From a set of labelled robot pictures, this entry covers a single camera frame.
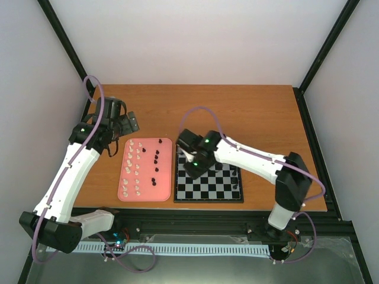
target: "white wall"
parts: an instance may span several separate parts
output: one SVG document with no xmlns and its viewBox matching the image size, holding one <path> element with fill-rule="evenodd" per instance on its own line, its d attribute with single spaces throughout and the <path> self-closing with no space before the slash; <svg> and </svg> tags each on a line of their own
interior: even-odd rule
<svg viewBox="0 0 379 284">
<path fill-rule="evenodd" d="M 298 86 L 346 0 L 52 0 L 105 83 Z"/>
<path fill-rule="evenodd" d="M 18 224 L 58 170 L 85 96 L 37 1 L 0 9 L 0 282 L 16 283 L 31 240 Z"/>
<path fill-rule="evenodd" d="M 306 92 L 343 218 L 379 283 L 379 2 L 361 1 Z"/>
</svg>

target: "black metal frame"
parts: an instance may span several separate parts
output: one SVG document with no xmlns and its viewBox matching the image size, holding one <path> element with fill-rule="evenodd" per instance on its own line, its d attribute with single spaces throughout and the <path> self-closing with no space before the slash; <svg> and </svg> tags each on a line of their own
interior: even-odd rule
<svg viewBox="0 0 379 284">
<path fill-rule="evenodd" d="M 46 17 L 49 19 L 62 46 L 65 48 L 78 75 L 81 79 L 86 76 L 73 46 L 71 45 L 62 25 L 57 18 L 49 0 L 38 0 Z M 309 116 L 304 94 L 311 84 L 318 69 L 323 63 L 334 42 L 349 20 L 359 0 L 347 0 L 328 37 L 317 54 L 313 64 L 307 72 L 299 88 L 294 88 L 294 94 L 298 110 L 303 121 L 310 150 L 313 156 L 317 174 L 326 187 L 325 201 L 327 212 L 311 212 L 314 224 L 319 236 L 349 237 L 351 239 L 356 258 L 366 283 L 372 283 L 367 269 L 361 247 L 355 234 L 354 226 L 350 221 L 342 221 L 336 196 L 327 173 L 325 161 L 314 132 L 313 124 Z M 87 89 L 91 95 L 94 87 L 88 81 Z M 87 101 L 83 117 L 88 113 L 90 101 Z M 72 214 L 80 215 L 93 211 L 93 208 L 74 208 Z M 221 235 L 247 235 L 250 240 L 257 240 L 254 235 L 247 234 L 248 228 L 268 218 L 267 211 L 188 211 L 188 210 L 152 210 L 152 209 L 119 209 L 123 222 L 127 224 L 131 238 L 140 238 L 141 234 L 221 234 Z M 312 235 L 312 227 L 305 217 L 299 217 L 291 222 L 304 235 Z M 29 254 L 19 283 L 25 283 L 32 261 Z"/>
</svg>

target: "white robotic arm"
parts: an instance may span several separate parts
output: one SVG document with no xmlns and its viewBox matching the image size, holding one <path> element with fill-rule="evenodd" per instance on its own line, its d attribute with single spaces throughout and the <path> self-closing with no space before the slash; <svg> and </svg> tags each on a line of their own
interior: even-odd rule
<svg viewBox="0 0 379 284">
<path fill-rule="evenodd" d="M 83 238 L 108 231 L 114 226 L 117 211 L 108 208 L 71 217 L 79 190 L 103 150 L 107 149 L 109 156 L 113 156 L 110 154 L 109 145 L 115 141 L 117 152 L 118 138 L 139 129 L 133 112 L 126 114 L 124 102 L 115 98 L 105 98 L 104 104 L 103 115 L 99 114 L 97 107 L 94 114 L 84 119 L 87 121 L 92 117 L 92 124 L 80 122 L 73 129 L 65 159 L 49 190 L 33 212 L 21 214 L 19 223 L 30 237 L 34 238 L 33 244 L 38 236 L 39 243 L 70 253 Z M 120 113 L 121 107 L 125 110 L 123 115 Z M 98 120 L 99 127 L 92 131 Z M 88 143 L 86 142 L 86 146 L 79 151 L 87 137 Z"/>
<path fill-rule="evenodd" d="M 300 210 L 311 181 L 295 171 L 284 169 L 281 164 L 274 161 L 291 163 L 307 171 L 301 157 L 295 153 L 290 153 L 288 157 L 266 153 L 240 144 L 230 137 L 226 137 L 226 140 L 215 131 L 209 131 L 205 137 L 202 137 L 190 130 L 184 130 L 176 143 L 188 160 L 184 165 L 187 173 L 196 179 L 215 162 L 219 162 L 232 164 L 261 176 L 275 185 L 275 205 L 268 218 L 268 224 L 276 230 L 283 230 L 294 213 Z M 262 159 L 240 149 L 268 159 Z"/>
</svg>

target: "wooden table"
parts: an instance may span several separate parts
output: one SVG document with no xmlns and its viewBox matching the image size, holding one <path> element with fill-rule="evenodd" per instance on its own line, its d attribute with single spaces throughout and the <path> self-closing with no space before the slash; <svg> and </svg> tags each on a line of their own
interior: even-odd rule
<svg viewBox="0 0 379 284">
<path fill-rule="evenodd" d="M 172 149 L 172 192 L 164 202 L 121 202 L 117 198 L 122 153 L 130 138 L 168 137 L 175 143 L 182 116 L 204 105 L 218 116 L 223 131 L 234 140 L 276 154 L 293 151 L 302 156 L 310 173 L 316 174 L 313 159 L 291 86 L 273 85 L 105 85 L 105 96 L 114 96 L 134 111 L 140 131 L 120 139 L 118 155 L 103 152 L 89 172 L 76 199 L 76 207 L 188 208 L 271 210 L 275 186 L 263 178 L 242 171 L 244 203 L 174 203 L 175 149 Z M 95 98 L 99 96 L 98 88 Z M 205 111 L 191 114 L 185 127 L 204 135 L 216 130 Z M 313 182 L 309 196 L 321 191 Z M 310 201 L 307 210 L 326 211 L 323 198 Z"/>
</svg>

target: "black and white checkered board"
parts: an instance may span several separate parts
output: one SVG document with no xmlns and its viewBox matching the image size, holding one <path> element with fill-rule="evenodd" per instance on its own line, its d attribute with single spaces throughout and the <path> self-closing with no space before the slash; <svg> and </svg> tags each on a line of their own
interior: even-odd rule
<svg viewBox="0 0 379 284">
<path fill-rule="evenodd" d="M 184 163 L 184 154 L 176 154 L 174 202 L 243 202 L 240 168 L 216 163 L 193 180 Z"/>
</svg>

